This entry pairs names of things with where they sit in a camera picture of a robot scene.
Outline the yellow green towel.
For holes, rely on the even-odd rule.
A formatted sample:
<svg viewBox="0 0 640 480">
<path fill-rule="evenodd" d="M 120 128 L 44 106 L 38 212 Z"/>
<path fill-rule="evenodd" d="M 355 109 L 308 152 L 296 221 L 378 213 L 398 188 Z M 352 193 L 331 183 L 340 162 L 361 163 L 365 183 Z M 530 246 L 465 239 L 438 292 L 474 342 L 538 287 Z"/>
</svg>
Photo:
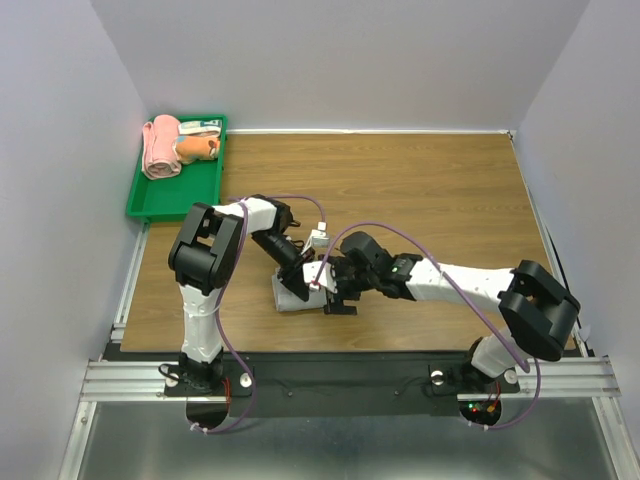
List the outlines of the yellow green towel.
<svg viewBox="0 0 640 480">
<path fill-rule="evenodd" d="M 311 291 L 307 301 L 289 291 L 274 274 L 271 277 L 275 308 L 278 312 L 298 312 L 306 310 L 322 310 L 326 305 L 324 291 Z"/>
</svg>

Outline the orange polka dot towel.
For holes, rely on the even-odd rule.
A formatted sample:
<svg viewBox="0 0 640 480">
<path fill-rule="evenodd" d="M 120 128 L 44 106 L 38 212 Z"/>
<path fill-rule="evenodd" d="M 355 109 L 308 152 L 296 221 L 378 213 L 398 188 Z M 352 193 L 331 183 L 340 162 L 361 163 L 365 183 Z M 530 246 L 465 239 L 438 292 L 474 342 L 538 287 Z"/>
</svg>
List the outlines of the orange polka dot towel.
<svg viewBox="0 0 640 480">
<path fill-rule="evenodd" d="M 173 142 L 173 150 L 181 164 L 189 165 L 196 161 L 215 160 L 220 145 L 220 138 L 215 135 L 180 135 Z"/>
</svg>

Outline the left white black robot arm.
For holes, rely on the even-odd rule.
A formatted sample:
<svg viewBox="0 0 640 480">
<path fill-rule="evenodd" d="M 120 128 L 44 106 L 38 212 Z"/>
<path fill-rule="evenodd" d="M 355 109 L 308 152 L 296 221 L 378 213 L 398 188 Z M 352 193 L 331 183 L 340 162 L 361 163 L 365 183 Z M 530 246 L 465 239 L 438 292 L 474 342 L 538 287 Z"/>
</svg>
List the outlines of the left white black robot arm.
<svg viewBox="0 0 640 480">
<path fill-rule="evenodd" d="M 232 348 L 220 310 L 248 239 L 277 263 L 276 279 L 288 292 L 301 301 L 310 299 L 303 266 L 314 260 L 315 249 L 286 234 L 298 225 L 289 205 L 263 195 L 227 205 L 191 207 L 168 256 L 181 293 L 184 322 L 178 364 L 160 369 L 169 388 L 206 395 L 229 385 L 223 356 Z"/>
</svg>

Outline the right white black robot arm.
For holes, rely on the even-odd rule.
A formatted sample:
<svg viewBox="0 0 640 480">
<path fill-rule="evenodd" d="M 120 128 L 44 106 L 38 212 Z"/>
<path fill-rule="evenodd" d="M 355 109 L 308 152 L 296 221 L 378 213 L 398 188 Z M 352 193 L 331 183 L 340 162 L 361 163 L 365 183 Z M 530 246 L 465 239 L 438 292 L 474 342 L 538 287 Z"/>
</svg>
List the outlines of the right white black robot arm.
<svg viewBox="0 0 640 480">
<path fill-rule="evenodd" d="M 325 256 L 305 281 L 327 295 L 325 311 L 352 313 L 347 300 L 375 290 L 391 299 L 443 301 L 468 306 L 481 320 L 497 312 L 502 329 L 476 340 L 460 366 L 463 384 L 482 390 L 506 371 L 532 360 L 559 361 L 581 309 L 579 301 L 542 265 L 523 260 L 514 268 L 480 269 L 443 264 L 427 254 L 390 254 L 368 233 L 344 238 L 336 256 Z"/>
</svg>

